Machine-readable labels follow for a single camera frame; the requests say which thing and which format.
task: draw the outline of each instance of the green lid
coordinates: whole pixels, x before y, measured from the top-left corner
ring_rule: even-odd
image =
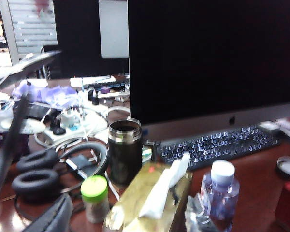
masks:
[[[108,193],[107,181],[104,176],[88,177],[81,185],[82,198],[85,202],[97,203],[103,200]]]

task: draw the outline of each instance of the black travel mug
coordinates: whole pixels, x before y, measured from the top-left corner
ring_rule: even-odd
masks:
[[[142,129],[139,120],[130,118],[109,127],[111,180],[128,185],[142,167]]]

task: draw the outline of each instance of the black keyboard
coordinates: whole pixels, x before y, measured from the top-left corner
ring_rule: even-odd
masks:
[[[124,87],[126,82],[127,82],[126,80],[120,80],[120,81],[112,81],[112,82],[92,83],[92,84],[84,85],[84,88],[89,89],[93,87],[96,91],[99,91],[101,90],[102,86],[107,86],[109,88]]]
[[[210,133],[194,138],[161,142],[163,162],[172,164],[184,152],[190,153],[188,170],[210,166],[215,160],[230,160],[279,144],[271,134],[257,126]]]

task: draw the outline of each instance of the plastic bottle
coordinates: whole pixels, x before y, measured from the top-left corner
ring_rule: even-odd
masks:
[[[222,232],[229,232],[238,200],[239,182],[234,178],[233,164],[225,160],[216,160],[212,170],[202,181],[201,199],[205,212]]]
[[[110,211],[107,181],[104,176],[88,177],[81,185],[86,217],[92,223],[104,221]]]

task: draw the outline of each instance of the white bottle cap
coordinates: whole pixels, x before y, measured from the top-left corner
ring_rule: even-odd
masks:
[[[211,178],[217,184],[229,185],[234,179],[235,167],[228,161],[216,160],[212,164]]]

